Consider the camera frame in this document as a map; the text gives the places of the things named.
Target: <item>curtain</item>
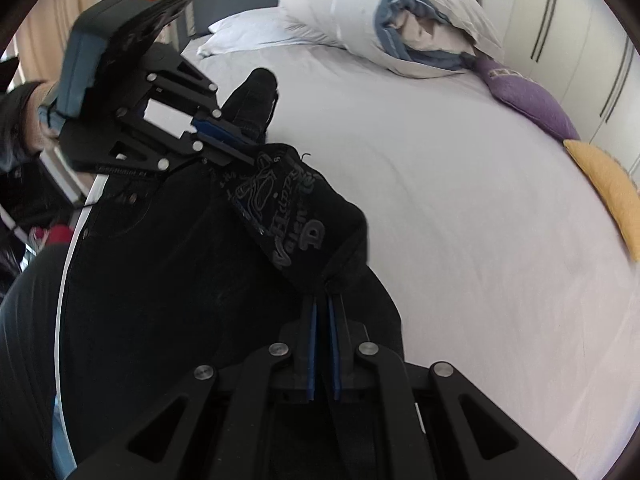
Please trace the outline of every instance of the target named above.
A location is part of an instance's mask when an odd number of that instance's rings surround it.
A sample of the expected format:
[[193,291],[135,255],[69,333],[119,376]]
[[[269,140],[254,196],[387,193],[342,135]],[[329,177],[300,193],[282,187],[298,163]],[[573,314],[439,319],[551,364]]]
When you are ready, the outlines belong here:
[[15,37],[24,80],[55,80],[60,76],[69,32],[93,0],[39,0]]

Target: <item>person's leg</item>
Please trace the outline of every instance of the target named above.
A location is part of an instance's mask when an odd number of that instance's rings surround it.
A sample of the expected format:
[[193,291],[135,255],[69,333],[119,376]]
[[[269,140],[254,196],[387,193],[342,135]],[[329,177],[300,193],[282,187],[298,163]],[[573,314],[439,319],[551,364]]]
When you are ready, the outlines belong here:
[[54,479],[54,332],[68,245],[47,246],[0,304],[2,478]]
[[[302,297],[249,236],[208,165],[178,171],[148,194],[131,186],[110,177],[103,197],[119,200],[92,208],[66,276],[60,401],[79,465],[190,369],[242,362],[300,316]],[[344,300],[349,319],[402,354],[398,312],[373,272]],[[327,408],[311,413],[326,423],[323,470],[306,461],[319,435],[300,427],[297,413],[284,415],[276,441],[307,453],[292,461],[281,446],[279,478],[302,466],[340,478],[329,463],[338,442]]]

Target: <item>folded blanket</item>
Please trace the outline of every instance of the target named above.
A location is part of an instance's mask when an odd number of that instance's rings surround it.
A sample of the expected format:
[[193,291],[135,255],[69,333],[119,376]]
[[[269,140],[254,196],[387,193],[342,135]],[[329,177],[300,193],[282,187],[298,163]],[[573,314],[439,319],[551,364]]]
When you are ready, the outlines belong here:
[[342,46],[399,75],[461,72],[475,49],[502,59],[476,0],[280,0],[279,7],[299,36]]

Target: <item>person's hand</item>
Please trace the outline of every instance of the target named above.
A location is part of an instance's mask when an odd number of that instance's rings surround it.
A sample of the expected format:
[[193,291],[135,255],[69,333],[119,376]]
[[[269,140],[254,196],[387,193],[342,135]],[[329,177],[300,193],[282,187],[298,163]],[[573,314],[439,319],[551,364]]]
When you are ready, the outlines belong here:
[[45,82],[38,86],[29,97],[24,111],[22,134],[27,149],[33,154],[56,145],[59,132],[42,124],[38,117],[38,107],[53,85],[54,82]]

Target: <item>mattress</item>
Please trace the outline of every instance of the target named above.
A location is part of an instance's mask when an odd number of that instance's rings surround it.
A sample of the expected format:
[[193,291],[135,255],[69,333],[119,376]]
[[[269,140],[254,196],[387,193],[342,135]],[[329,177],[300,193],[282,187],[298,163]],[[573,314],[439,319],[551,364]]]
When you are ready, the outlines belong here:
[[640,418],[639,272],[562,146],[472,73],[402,78],[320,45],[196,48],[221,103],[252,69],[275,73],[268,141],[308,153],[364,211],[406,360],[451,362],[600,480]]
[[198,49],[205,43],[207,43],[207,40],[211,36],[213,36],[213,34],[207,34],[206,36],[191,40],[182,51],[182,56],[184,57],[184,59],[191,61],[193,64],[197,64],[200,61],[200,57],[198,56]]

